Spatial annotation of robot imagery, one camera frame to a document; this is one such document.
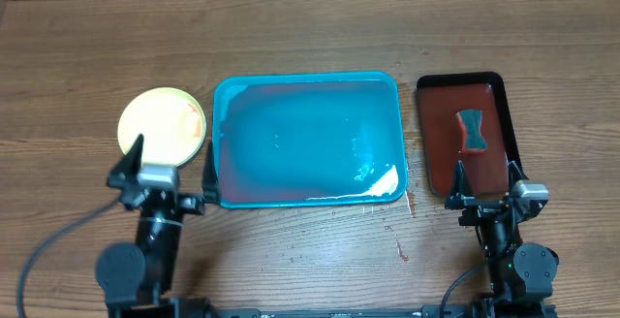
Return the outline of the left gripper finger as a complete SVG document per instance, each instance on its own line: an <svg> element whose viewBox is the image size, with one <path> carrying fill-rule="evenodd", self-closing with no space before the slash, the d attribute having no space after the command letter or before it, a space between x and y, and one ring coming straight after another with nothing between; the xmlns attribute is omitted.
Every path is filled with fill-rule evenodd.
<svg viewBox="0 0 620 318"><path fill-rule="evenodd" d="M206 204L219 205L221 191L214 162L213 142L209 141L206 147L205 161L201 178L202 197Z"/></svg>
<svg viewBox="0 0 620 318"><path fill-rule="evenodd" d="M139 134L130 150L109 171L107 187L124 188L137 181L137 174L141 168L141 156L144 136Z"/></svg>

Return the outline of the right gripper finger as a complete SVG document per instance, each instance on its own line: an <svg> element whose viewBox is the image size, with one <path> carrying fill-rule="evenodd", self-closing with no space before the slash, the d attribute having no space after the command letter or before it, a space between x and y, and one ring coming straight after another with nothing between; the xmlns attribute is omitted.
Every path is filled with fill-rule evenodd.
<svg viewBox="0 0 620 318"><path fill-rule="evenodd" d="M458 161L455 165L449 195L445 201L445 209L464 209L466 207L470 207L474 200L475 195L466 175L464 164L462 161Z"/></svg>
<svg viewBox="0 0 620 318"><path fill-rule="evenodd" d="M514 187L518 181L527 180L528 177L522 172L521 166L516 161L510 161L508 164L509 187Z"/></svg>

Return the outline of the dark sponge with red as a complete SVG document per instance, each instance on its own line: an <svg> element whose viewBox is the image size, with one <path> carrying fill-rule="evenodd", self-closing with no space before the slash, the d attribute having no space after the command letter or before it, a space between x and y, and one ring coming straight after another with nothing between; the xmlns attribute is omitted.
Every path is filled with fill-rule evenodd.
<svg viewBox="0 0 620 318"><path fill-rule="evenodd" d="M476 109L459 111L456 119L461 131L460 151L467 154L485 152L488 145L481 133L482 111Z"/></svg>

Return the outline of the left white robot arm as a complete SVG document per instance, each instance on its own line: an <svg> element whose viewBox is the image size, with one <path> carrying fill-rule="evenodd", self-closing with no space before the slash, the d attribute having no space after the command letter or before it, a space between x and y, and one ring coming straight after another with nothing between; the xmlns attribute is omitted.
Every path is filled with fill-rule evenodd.
<svg viewBox="0 0 620 318"><path fill-rule="evenodd" d="M144 135L109 171L107 187L120 195L64 226L40 243L26 261L15 289L15 308L26 317L25 286L36 262L54 243L118 204L139 212L133 242L107 247L95 266L95 277L104 291L109 317L196 317L220 314L209 299L165 296L171 289L186 215L203 215L209 204L219 204L221 192L214 163L213 144L207 145L200 194L182 193L175 165L144 163Z"/></svg>

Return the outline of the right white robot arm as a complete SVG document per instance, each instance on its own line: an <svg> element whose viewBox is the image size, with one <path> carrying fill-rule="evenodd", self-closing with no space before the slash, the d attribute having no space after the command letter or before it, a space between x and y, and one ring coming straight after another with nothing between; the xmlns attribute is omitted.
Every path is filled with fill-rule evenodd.
<svg viewBox="0 0 620 318"><path fill-rule="evenodd" d="M559 256L552 249L522 240L518 225L538 216L549 200L547 187L531 180L519 166L508 165L510 191L499 200L479 199L457 162L445 208L460 210L458 222L477 232L484 253L481 264L449 286L438 308L440 317L555 317L552 296ZM487 269L491 291L462 308L449 308L451 293L473 274Z"/></svg>

